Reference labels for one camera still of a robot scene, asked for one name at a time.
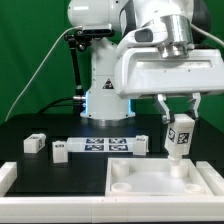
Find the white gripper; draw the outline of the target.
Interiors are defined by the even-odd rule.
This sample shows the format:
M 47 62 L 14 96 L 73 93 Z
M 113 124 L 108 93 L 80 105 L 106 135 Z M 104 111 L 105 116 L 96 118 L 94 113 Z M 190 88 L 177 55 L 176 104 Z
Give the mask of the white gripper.
M 215 49 L 195 49 L 187 59 L 162 59 L 156 48 L 131 48 L 115 66 L 114 88 L 121 98 L 154 97 L 164 124 L 175 121 L 166 96 L 188 96 L 186 114 L 198 119 L 201 94 L 224 92 L 224 61 Z

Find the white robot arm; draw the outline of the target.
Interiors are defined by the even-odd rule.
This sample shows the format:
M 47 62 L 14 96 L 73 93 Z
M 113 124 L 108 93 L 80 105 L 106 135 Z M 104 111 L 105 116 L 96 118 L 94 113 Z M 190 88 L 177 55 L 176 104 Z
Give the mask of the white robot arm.
M 210 15 L 204 0 L 70 0 L 77 49 L 92 50 L 91 87 L 81 117 L 101 125 L 135 116 L 132 99 L 153 98 L 163 121 L 165 100 L 187 96 L 196 119 L 203 95 L 224 92 L 224 60 L 203 47 Z

